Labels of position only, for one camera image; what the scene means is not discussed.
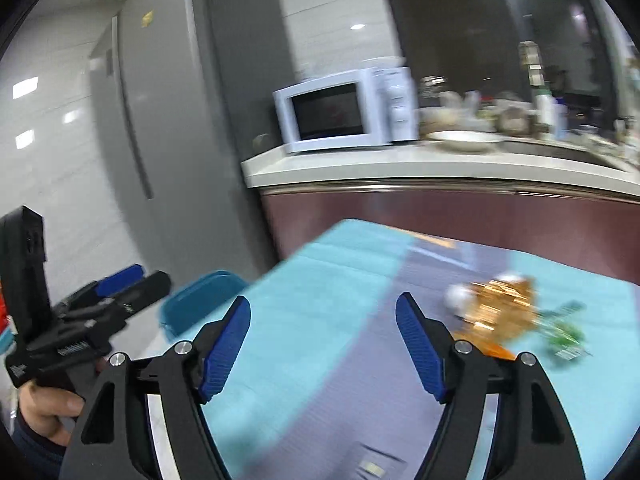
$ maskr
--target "microwave knob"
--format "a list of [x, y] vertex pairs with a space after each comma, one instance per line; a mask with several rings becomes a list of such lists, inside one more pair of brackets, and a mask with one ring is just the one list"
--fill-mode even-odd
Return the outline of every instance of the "microwave knob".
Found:
[[404, 123], [409, 120], [408, 110], [404, 106], [394, 106], [391, 108], [391, 118], [396, 123]]
[[392, 99], [401, 99], [405, 94], [404, 87], [402, 85], [391, 85], [387, 90], [387, 94]]

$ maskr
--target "white countertop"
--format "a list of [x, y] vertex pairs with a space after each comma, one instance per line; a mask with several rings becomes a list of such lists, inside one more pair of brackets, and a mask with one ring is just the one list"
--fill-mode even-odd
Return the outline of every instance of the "white countertop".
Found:
[[[466, 154], [438, 142], [289, 155], [279, 146], [242, 163], [248, 187], [379, 178], [495, 178], [546, 182], [640, 196], [640, 172], [601, 156], [620, 170], [562, 158], [517, 153]], [[558, 142], [546, 142], [569, 146]]]

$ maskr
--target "turquoise stripe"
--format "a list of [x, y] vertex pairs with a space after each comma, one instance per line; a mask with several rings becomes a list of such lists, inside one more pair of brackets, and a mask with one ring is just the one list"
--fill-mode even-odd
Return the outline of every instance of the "turquoise stripe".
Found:
[[[343, 221], [244, 292], [251, 327], [224, 390], [203, 410], [233, 478], [318, 392], [377, 311], [413, 241], [383, 226]], [[222, 318], [227, 307], [207, 321]]]
[[515, 251], [511, 269], [535, 277], [541, 310], [572, 300], [587, 306], [570, 318], [593, 354], [579, 364], [556, 367], [537, 333], [509, 348], [538, 355], [574, 431], [587, 480], [602, 480], [640, 425], [640, 325], [633, 285]]

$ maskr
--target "table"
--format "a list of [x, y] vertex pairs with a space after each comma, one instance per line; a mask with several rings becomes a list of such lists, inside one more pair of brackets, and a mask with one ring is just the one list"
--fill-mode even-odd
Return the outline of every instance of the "table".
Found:
[[[529, 333], [509, 348], [537, 354], [564, 406], [588, 480], [601, 480], [640, 425], [640, 288], [531, 254], [340, 222], [250, 286], [252, 322], [225, 389], [204, 406], [234, 480], [350, 478], [364, 458], [385, 480], [413, 480], [442, 407], [418, 380], [396, 327], [409, 291], [427, 317], [452, 330], [444, 307], [453, 283], [512, 270], [536, 280], [538, 307], [578, 300], [574, 321], [592, 354], [554, 367]], [[228, 304], [202, 323], [221, 319]], [[201, 324], [190, 329], [193, 338]], [[146, 354], [168, 343], [156, 341]], [[495, 396], [488, 396], [469, 479], [482, 478]], [[167, 448], [157, 400], [156, 446]], [[165, 450], [158, 452], [164, 456]], [[167, 472], [164, 478], [175, 475]]]

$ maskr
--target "refrigerator handle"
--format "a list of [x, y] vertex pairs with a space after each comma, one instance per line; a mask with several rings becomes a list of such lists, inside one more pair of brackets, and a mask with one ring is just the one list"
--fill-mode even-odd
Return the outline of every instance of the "refrigerator handle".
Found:
[[131, 120], [131, 110], [129, 108], [129, 103], [127, 102], [126, 89], [124, 88], [124, 81], [122, 80], [120, 38], [118, 36], [118, 15], [113, 16], [111, 19], [111, 44], [113, 45], [113, 77], [116, 83], [116, 99], [124, 121], [124, 127], [127, 132], [127, 138], [129, 139], [131, 153], [133, 154], [134, 163], [136, 165], [136, 172], [138, 173], [140, 184], [142, 185], [142, 191], [144, 192], [146, 199], [150, 200], [154, 197], [154, 192], [151, 188], [151, 182], [149, 181], [149, 176], [142, 160], [140, 146], [138, 144], [138, 139], [136, 138], [136, 131], [133, 127], [133, 121]]

